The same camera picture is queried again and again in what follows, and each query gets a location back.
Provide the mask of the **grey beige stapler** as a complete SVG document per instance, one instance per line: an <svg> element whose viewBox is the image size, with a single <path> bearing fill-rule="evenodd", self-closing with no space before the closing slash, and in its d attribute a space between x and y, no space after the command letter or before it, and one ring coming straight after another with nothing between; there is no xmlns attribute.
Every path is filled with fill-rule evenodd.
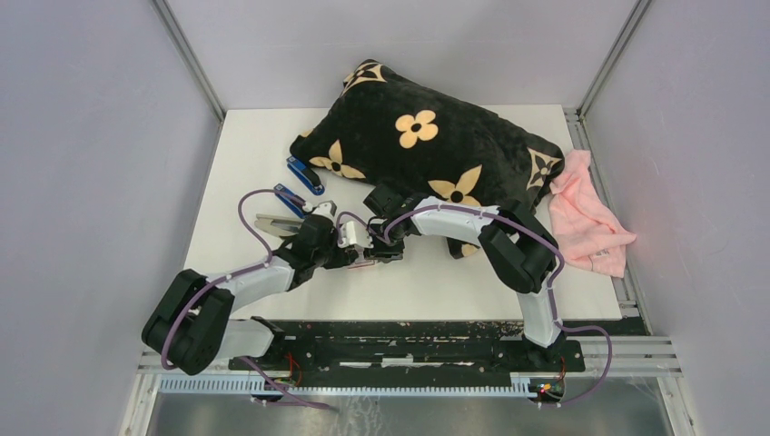
<svg viewBox="0 0 770 436"><path fill-rule="evenodd" d="M267 234L287 239L297 234L303 223L302 219L281 217L268 214L256 214L254 226Z"/></svg>

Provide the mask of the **blue stapler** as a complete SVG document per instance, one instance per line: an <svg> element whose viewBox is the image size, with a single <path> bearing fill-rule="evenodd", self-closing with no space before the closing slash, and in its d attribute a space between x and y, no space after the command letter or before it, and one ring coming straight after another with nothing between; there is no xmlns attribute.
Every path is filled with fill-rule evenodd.
<svg viewBox="0 0 770 436"><path fill-rule="evenodd" d="M304 210L305 201L286 186L277 183L273 186L273 194L295 216L299 218L304 218L306 216L307 213Z"/></svg>
<svg viewBox="0 0 770 436"><path fill-rule="evenodd" d="M325 186L321 178L305 163L290 155L286 159L287 168L299 181L313 194L321 196L325 193Z"/></svg>

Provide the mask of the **red white staple box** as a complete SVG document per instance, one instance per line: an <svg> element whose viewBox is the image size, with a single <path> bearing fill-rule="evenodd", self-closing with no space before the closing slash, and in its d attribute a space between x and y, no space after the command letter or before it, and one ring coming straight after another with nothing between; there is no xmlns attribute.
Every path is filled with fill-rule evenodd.
<svg viewBox="0 0 770 436"><path fill-rule="evenodd" d="M375 265L376 263L377 262L375 260L358 259L355 262L348 265L347 268L357 269L357 268L369 267L369 266Z"/></svg>

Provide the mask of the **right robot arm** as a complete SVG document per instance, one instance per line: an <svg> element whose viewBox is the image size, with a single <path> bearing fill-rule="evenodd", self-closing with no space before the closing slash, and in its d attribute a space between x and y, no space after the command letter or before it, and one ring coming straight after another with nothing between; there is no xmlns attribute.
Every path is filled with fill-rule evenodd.
<svg viewBox="0 0 770 436"><path fill-rule="evenodd" d="M553 285L565 260L554 237L527 207L463 205L421 193L403 197L386 185L373 189L363 204L382 220L375 234L388 245L419 235L478 246L498 279L517 294L527 364L546 371L560 360L565 333Z"/></svg>

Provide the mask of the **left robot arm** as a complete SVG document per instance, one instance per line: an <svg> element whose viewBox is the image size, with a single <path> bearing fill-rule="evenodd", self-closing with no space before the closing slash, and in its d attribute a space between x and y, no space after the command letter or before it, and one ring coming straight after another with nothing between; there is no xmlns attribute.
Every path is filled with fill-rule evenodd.
<svg viewBox="0 0 770 436"><path fill-rule="evenodd" d="M265 322L237 322L233 312L268 296L298 288L318 268L348 266L356 258L356 223L339 225L312 214L299 231L259 262L210 278L178 272L141 333L166 369L196 375L221 359L251 356L267 370L279 367L285 344Z"/></svg>

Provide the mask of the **black pillow with beige flowers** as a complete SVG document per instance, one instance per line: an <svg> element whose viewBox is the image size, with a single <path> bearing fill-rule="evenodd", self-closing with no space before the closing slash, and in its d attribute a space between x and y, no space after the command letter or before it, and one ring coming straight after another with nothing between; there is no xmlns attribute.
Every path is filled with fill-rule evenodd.
<svg viewBox="0 0 770 436"><path fill-rule="evenodd" d="M309 167L407 196L536 210L565 166L552 142L495 112L417 84L374 59L342 81L290 154Z"/></svg>

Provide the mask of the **pink cloth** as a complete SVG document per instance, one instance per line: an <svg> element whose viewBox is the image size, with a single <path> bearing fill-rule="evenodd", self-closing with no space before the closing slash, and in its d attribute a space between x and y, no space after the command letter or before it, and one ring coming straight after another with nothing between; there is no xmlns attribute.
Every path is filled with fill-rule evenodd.
<svg viewBox="0 0 770 436"><path fill-rule="evenodd" d="M626 248L637 236L606 207L592 183L591 153L573 150L562 173L550 183L552 234L566 263L618 279L625 277Z"/></svg>

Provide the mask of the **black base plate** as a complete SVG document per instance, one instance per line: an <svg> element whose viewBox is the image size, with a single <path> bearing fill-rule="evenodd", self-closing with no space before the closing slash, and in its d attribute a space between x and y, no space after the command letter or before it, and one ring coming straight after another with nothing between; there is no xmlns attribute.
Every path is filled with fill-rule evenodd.
<svg viewBox="0 0 770 436"><path fill-rule="evenodd" d="M492 387L512 373L589 374L589 344L641 333L641 321L568 322L553 352L525 341L521 321L273 321L277 338L254 362L302 388Z"/></svg>

